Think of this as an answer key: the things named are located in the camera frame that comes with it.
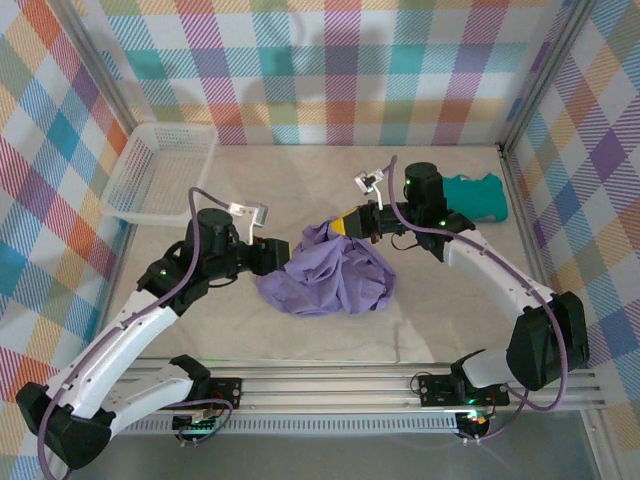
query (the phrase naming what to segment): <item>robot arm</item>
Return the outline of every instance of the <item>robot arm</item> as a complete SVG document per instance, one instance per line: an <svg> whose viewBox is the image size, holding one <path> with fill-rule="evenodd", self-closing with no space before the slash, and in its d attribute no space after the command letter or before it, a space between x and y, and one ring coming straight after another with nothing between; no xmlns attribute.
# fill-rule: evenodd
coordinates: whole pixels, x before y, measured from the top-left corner
<svg viewBox="0 0 640 480"><path fill-rule="evenodd" d="M247 270L265 275L289 260L287 242L253 236L257 211L247 207L244 213L253 219L251 225L240 222L249 232L247 243L240 239L229 213L212 208L201 210L197 216L201 247L195 271L186 285L176 290L194 254L192 223L185 240L174 244L149 266L138 280L138 290L130 295L116 318L68 367L47 385L28 383L18 392L16 400L22 415L36 435L45 411L56 399L46 425L45 443L71 469L90 463L114 435L146 415L184 400L214 396L216 388L209 370L184 355L144 379L124 387L114 386L144 348L207 293L210 282L233 282ZM131 321L132 315L169 292L173 295L166 303ZM74 371L75 377L69 381ZM234 398L231 403L237 407L238 402L239 398Z"/></svg>
<svg viewBox="0 0 640 480"><path fill-rule="evenodd" d="M385 234L402 235L409 230L397 218L391 205L381 203L376 187L383 179L381 173L378 170L369 176L361 173L356 177L356 183L365 194L376 192L377 202L370 201L348 211L332 223L333 230L351 237L370 238L373 243ZM415 163L408 166L404 196L407 201L398 203L397 209L411 224L455 234L415 232L418 244L481 285L514 323L508 345L474 352L452 365L451 383L457 385L455 390L460 400L479 389L512 381L535 391L560 377L558 340L550 319L532 296L532 290L540 294L560 324L569 370L586 363L589 349L580 299L571 292L558 295L528 278L498 254L471 221L448 209L442 176L435 165ZM469 241L480 249L472 248ZM508 273L496 258L526 279L528 285L524 286Z"/></svg>

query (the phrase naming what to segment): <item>purple cloth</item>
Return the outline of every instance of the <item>purple cloth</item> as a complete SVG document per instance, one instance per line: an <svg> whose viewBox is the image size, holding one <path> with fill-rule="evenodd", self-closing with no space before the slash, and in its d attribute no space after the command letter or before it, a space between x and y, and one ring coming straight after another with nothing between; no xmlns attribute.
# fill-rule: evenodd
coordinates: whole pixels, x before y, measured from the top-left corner
<svg viewBox="0 0 640 480"><path fill-rule="evenodd" d="M334 232L330 222L302 232L284 271L258 277L258 291L281 312L319 317L344 309L360 315L391 302L396 284L391 266L367 241Z"/></svg>

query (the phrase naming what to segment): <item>white plastic basket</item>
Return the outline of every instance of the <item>white plastic basket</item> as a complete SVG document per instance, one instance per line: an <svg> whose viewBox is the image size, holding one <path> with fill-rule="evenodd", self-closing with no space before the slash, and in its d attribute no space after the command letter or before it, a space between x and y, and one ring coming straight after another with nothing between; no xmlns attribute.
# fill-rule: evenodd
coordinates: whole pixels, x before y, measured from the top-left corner
<svg viewBox="0 0 640 480"><path fill-rule="evenodd" d="M103 214L145 225L185 226L189 188L202 188L217 143L216 129L185 123L138 125L102 193ZM196 206L200 196L196 196Z"/></svg>

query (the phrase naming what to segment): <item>plaid fabric backdrop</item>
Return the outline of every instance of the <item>plaid fabric backdrop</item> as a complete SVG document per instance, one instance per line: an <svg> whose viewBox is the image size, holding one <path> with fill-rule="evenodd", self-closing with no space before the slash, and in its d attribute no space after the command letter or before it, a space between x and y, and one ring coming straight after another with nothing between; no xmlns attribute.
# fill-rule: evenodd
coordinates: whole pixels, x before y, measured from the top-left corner
<svg viewBox="0 0 640 480"><path fill-rule="evenodd" d="M571 3L75 2L140 120L214 123L227 144L359 145L496 142Z"/></svg>
<svg viewBox="0 0 640 480"><path fill-rule="evenodd" d="M640 478L640 0L600 0L516 154L546 268L585 303L591 366Z"/></svg>
<svg viewBox="0 0 640 480"><path fill-rule="evenodd" d="M15 395L93 335L124 228L98 199L126 137L45 1L0 11L0 479L22 480Z"/></svg>

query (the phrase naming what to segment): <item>white arm segment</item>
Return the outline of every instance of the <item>white arm segment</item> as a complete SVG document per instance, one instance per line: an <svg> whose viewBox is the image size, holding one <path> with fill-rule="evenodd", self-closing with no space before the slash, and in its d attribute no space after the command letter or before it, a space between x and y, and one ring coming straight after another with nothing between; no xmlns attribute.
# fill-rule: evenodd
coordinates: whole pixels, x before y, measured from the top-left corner
<svg viewBox="0 0 640 480"><path fill-rule="evenodd" d="M94 416L118 378L140 355L142 350L178 318L171 308L158 307L124 329L122 322L127 320L134 312L139 312L156 300L157 298L146 290L133 292L120 313L105 327L100 335L67 368L47 382L50 387L49 391L57 392L63 386L64 380L69 376L73 367L78 364L79 360L86 355L93 345L113 328L120 329L93 356L91 362L80 372L73 383L69 386L65 385L67 391L60 399L59 405L73 407L73 415L75 417L92 418Z"/></svg>
<svg viewBox="0 0 640 480"><path fill-rule="evenodd" d="M520 272L511 262L493 250L477 230L465 230L460 235L483 245L485 250L491 250L513 269ZM525 307L539 307L538 302L529 293L529 289L520 285L515 278L489 257L461 240L452 240L445 244L444 261L452 267L461 269L467 277L481 285L514 325L524 312ZM553 290L532 280L528 275L520 273L547 303L551 301ZM476 388L516 381L507 365L507 345L474 355L465 360L462 368L471 384Z"/></svg>
<svg viewBox="0 0 640 480"><path fill-rule="evenodd" d="M111 438L156 410L181 402L192 385L187 372L176 365L167 365L137 382L114 387L102 404L105 411L116 414L109 427Z"/></svg>

